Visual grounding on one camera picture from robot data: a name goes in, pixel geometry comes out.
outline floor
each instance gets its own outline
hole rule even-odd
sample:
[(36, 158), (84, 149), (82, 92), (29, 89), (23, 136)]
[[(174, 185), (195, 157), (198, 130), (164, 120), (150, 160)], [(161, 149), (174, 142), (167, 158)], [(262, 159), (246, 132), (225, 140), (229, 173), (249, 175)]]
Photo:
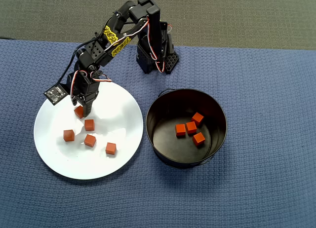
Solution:
[[(0, 36), (84, 42), (126, 1), (0, 0)], [(155, 1), (175, 45), (316, 49), (316, 0)]]

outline black metal pot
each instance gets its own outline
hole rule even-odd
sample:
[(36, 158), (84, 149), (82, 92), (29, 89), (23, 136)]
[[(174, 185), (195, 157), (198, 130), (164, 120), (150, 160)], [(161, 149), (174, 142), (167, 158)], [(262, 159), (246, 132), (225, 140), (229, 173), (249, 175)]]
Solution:
[[(194, 89), (167, 89), (150, 106), (146, 116), (146, 131), (156, 155), (166, 164), (178, 168), (202, 165), (212, 159), (227, 134), (226, 116), (211, 96)], [(204, 116), (197, 129), (205, 143), (196, 147), (192, 136), (175, 135), (175, 125), (191, 121), (199, 112)]]

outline black robotic arm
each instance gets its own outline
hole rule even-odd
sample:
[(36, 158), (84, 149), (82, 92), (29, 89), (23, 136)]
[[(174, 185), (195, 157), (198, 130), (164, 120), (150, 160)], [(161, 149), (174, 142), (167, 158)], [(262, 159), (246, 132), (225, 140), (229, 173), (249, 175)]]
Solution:
[[(121, 33), (128, 18), (135, 25)], [(167, 22), (160, 21), (160, 9), (153, 0), (138, 0), (137, 5), (132, 1), (126, 2), (107, 20), (102, 33), (95, 33), (95, 38), (76, 48), (70, 64), (58, 82), (44, 92), (45, 96), (56, 105), (70, 95), (74, 105), (79, 101), (83, 106), (83, 116), (88, 116), (98, 96), (100, 82), (111, 81), (100, 66), (106, 66), (135, 36), (139, 38), (136, 60), (144, 73), (159, 70), (170, 74), (179, 57), (173, 49), (167, 26)], [(61, 80), (75, 55), (78, 60), (74, 72), (68, 75), (67, 83), (63, 84)]]

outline orange cube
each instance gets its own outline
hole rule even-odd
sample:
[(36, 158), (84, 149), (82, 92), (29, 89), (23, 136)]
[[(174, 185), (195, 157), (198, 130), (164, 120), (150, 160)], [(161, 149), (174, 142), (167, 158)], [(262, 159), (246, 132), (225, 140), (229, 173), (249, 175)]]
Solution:
[(105, 148), (105, 152), (111, 155), (114, 155), (116, 150), (117, 150), (117, 145), (115, 143), (108, 143), (107, 147)]
[(64, 130), (65, 142), (72, 142), (75, 140), (75, 133), (73, 130)]
[(89, 147), (93, 147), (96, 141), (97, 140), (94, 136), (88, 134), (84, 140), (84, 144), (86, 144)]
[(86, 119), (84, 121), (84, 128), (86, 131), (93, 131), (94, 130), (94, 120), (93, 119)]
[(193, 136), (193, 142), (196, 146), (202, 145), (205, 142), (205, 137), (202, 133)]
[(176, 125), (176, 135), (177, 135), (177, 137), (186, 135), (186, 127), (184, 124), (177, 124)]
[(201, 124), (202, 120), (203, 120), (204, 116), (197, 113), (192, 117), (192, 120), (193, 122), (196, 123), (196, 126), (199, 127), (199, 125)]
[(187, 132), (188, 134), (194, 134), (197, 132), (197, 126), (195, 122), (188, 122), (187, 123)]
[(77, 108), (75, 108), (75, 114), (78, 118), (83, 118), (83, 107), (78, 106)]

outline blue tablecloth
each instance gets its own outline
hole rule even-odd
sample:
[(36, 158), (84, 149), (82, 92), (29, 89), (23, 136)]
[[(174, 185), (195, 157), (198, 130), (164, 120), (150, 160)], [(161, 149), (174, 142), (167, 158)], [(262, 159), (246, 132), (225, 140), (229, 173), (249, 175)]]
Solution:
[(143, 116), (168, 88), (223, 107), (228, 134), (210, 163), (163, 164), (144, 135), (119, 171), (65, 178), (39, 157), (33, 126), (76, 43), (0, 41), (0, 227), (316, 227), (316, 51), (177, 47), (169, 76), (143, 74), (136, 46), (104, 72)]

